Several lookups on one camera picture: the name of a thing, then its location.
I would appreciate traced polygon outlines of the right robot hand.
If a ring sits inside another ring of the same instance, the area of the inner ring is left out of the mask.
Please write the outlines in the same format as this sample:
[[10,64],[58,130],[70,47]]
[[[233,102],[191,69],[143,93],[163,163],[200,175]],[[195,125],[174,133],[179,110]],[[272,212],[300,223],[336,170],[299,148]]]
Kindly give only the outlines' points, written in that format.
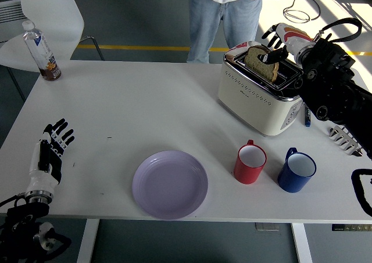
[[263,35],[262,39],[267,38],[271,33],[274,36],[268,43],[268,47],[274,46],[274,50],[267,54],[259,54],[258,60],[264,64],[271,65],[287,59],[291,54],[295,63],[302,66],[302,60],[314,46],[314,41],[306,32],[296,27],[279,23],[271,26]]

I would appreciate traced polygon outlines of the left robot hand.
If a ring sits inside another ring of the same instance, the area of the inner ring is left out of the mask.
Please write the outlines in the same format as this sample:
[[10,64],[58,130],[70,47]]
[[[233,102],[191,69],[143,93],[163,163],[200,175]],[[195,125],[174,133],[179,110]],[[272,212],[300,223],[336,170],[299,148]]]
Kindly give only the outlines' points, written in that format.
[[62,156],[74,141],[74,130],[67,130],[68,122],[62,118],[48,124],[34,147],[29,175],[31,182],[26,190],[54,192],[62,179]]

